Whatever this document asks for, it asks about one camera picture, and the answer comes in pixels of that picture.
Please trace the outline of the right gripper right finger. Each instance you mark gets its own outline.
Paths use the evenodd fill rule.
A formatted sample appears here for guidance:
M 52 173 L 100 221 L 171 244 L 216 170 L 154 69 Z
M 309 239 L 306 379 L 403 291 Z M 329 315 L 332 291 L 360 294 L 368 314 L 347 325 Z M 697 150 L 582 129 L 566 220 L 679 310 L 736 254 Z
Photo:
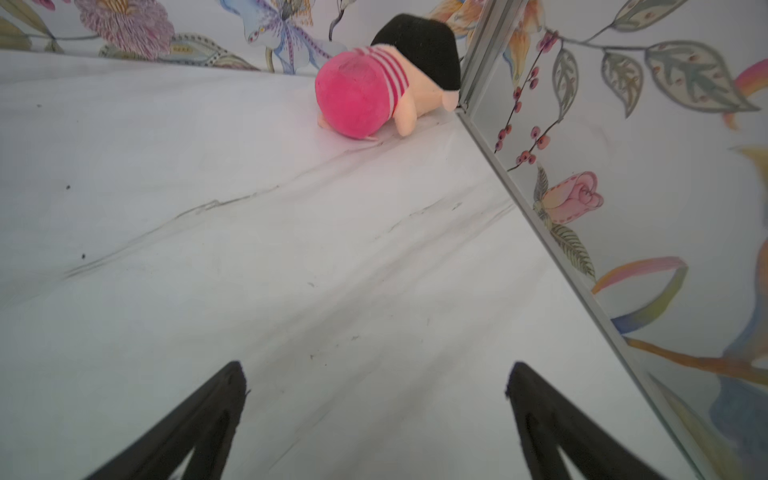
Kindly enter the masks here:
M 586 479 L 660 479 L 541 375 L 514 364 L 505 396 L 515 417 L 521 448 L 534 479 L 569 479 L 568 457 Z

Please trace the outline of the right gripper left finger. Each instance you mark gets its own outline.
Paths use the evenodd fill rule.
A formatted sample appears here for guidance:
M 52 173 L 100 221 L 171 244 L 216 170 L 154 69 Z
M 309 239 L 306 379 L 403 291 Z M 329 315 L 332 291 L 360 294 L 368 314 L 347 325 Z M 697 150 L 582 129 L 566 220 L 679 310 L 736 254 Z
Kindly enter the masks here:
M 246 401 L 242 365 L 231 361 L 91 479 L 219 479 Z

